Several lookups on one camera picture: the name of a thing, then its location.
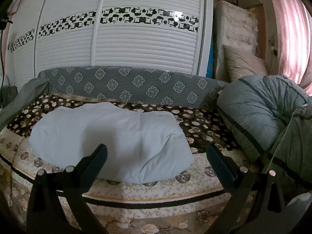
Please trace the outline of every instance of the pink curtain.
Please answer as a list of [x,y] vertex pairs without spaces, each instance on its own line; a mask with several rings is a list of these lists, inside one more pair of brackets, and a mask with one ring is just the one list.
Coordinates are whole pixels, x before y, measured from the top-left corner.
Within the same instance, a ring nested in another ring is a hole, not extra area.
[[277,20],[279,73],[312,94],[311,16],[301,0],[272,2]]

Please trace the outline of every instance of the dark stripe on cushion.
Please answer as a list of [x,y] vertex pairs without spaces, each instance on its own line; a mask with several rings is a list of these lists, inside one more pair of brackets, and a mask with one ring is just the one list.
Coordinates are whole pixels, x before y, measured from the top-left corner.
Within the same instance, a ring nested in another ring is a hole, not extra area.
[[218,105],[217,105],[218,111],[233,125],[240,131],[244,136],[247,137],[247,139],[252,143],[252,145],[255,147],[257,152],[262,155],[265,151],[258,143],[258,141],[245,129],[243,128],[239,123],[237,123],[232,117],[230,117],[225,111],[223,111]]
[[299,117],[301,120],[311,120],[312,116],[310,117],[305,117],[305,116],[301,116],[300,114],[294,114],[293,117]]
[[275,118],[278,118],[283,124],[284,126],[287,126],[288,124],[286,123],[286,121],[284,121],[280,115],[277,115],[275,112],[273,112],[273,108],[272,106],[270,105],[270,103],[260,94],[260,92],[255,88],[253,87],[249,82],[247,82],[246,80],[242,79],[242,78],[239,78],[238,79],[239,81],[241,81],[242,83],[244,83],[245,85],[247,85],[250,89],[252,89],[254,91],[254,93],[256,93],[258,95],[258,97],[260,97],[262,99],[262,101],[266,104],[267,108],[269,108],[269,110],[271,111],[271,113],[273,114],[273,116]]
[[[0,154],[0,158],[11,167],[12,171],[14,171],[17,175],[22,177],[23,179],[28,180],[30,183],[34,183],[34,180],[24,173],[20,172],[16,168],[12,166],[12,163],[8,161],[4,156]],[[62,191],[56,191],[57,196],[65,197],[64,192]],[[224,190],[219,190],[215,192],[211,192],[204,195],[195,196],[192,198],[184,199],[184,200],[177,200],[177,201],[166,201],[166,202],[159,202],[159,203],[124,203],[124,202],[114,202],[114,201],[102,201],[102,200],[96,200],[92,198],[87,198],[83,196],[83,200],[86,203],[92,204],[92,205],[98,205],[98,206],[106,206],[106,207],[116,207],[116,208],[125,208],[125,209],[152,209],[152,208],[161,208],[161,207],[174,207],[174,206],[180,206],[185,205],[197,201],[203,201],[206,199],[210,199],[216,196],[219,196],[221,194],[224,194]]]
[[281,80],[282,82],[284,82],[289,88],[291,88],[294,92],[296,92],[303,100],[304,102],[307,104],[307,100],[305,99],[304,96],[302,96],[302,94],[297,91],[294,87],[292,87],[290,84],[288,84],[286,81],[284,81],[282,78],[276,77],[277,79]]
[[[271,160],[272,157],[273,157],[273,155],[271,153],[268,154],[269,160]],[[277,166],[279,166],[283,170],[285,170],[289,177],[300,182],[305,188],[312,189],[312,184],[310,184],[309,182],[307,182],[303,178],[301,178],[298,173],[296,173],[292,169],[290,169],[287,166],[287,164],[284,161],[282,161],[281,159],[274,157],[272,163],[276,164]]]

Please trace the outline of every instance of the white blanket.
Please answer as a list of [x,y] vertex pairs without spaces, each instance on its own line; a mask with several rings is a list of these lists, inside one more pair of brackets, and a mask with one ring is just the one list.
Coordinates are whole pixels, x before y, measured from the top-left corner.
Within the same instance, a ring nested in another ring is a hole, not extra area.
[[193,161],[172,113],[129,111],[108,102],[49,112],[32,129],[29,144],[41,159],[62,168],[104,144],[108,158],[98,177],[129,183],[173,178]]

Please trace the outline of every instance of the silver screw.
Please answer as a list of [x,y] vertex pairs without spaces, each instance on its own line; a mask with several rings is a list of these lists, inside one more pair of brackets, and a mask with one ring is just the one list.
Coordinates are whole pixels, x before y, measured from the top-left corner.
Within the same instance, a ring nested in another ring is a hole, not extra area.
[[74,171],[74,167],[73,167],[72,165],[67,166],[67,167],[65,168],[65,171],[67,171],[68,173],[71,173],[72,171]]
[[276,172],[274,170],[270,170],[269,174],[274,177],[276,175]]
[[246,172],[248,171],[248,168],[245,167],[245,166],[241,166],[241,167],[239,168],[239,170],[240,170],[242,173],[246,173]]
[[37,172],[37,174],[38,174],[39,176],[42,176],[44,173],[45,173],[45,170],[44,170],[44,169],[40,169],[40,170],[38,170],[38,172]]

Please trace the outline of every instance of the floral bedsheet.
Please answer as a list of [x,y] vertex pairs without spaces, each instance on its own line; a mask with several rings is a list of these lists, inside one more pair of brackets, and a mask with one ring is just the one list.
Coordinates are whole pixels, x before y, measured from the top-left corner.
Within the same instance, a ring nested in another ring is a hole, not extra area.
[[[45,114],[59,106],[77,108],[104,100],[73,95],[42,95],[17,115],[0,133],[0,187],[22,227],[32,183],[38,170],[48,173],[61,168],[44,162],[29,147],[32,127]],[[194,154],[190,168],[169,180],[145,184],[120,183],[97,178],[84,194],[88,206],[109,233],[204,233],[225,207],[225,193],[206,159],[205,148],[214,142],[224,155],[238,165],[250,165],[232,134],[216,111],[181,106],[148,105],[110,100],[120,108],[138,112],[168,111],[174,114]],[[79,228],[62,192],[58,193],[71,225]],[[237,227],[253,203],[250,195]]]

